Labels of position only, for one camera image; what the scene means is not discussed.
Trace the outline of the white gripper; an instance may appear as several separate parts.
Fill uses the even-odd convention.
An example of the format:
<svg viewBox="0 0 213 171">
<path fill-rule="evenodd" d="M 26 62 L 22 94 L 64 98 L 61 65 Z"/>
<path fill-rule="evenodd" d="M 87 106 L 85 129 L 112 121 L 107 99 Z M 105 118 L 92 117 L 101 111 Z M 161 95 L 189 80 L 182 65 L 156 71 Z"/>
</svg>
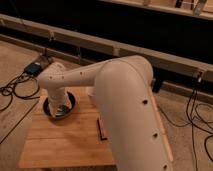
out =
<svg viewBox="0 0 213 171">
<path fill-rule="evenodd" d="M 64 88 L 48 91 L 49 109 L 52 116 L 65 116 L 72 105 Z"/>
</svg>

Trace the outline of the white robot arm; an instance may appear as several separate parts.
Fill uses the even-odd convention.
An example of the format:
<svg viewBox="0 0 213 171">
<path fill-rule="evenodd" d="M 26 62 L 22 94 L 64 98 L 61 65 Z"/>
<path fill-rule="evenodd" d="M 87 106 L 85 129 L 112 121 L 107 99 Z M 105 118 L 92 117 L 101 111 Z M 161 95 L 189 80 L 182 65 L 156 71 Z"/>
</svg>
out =
<svg viewBox="0 0 213 171">
<path fill-rule="evenodd" d="M 173 157 L 151 90 L 153 69 L 142 56 L 110 59 L 73 70 L 52 63 L 38 76 L 50 115 L 66 107 L 71 86 L 92 86 L 118 171 L 173 171 Z"/>
</svg>

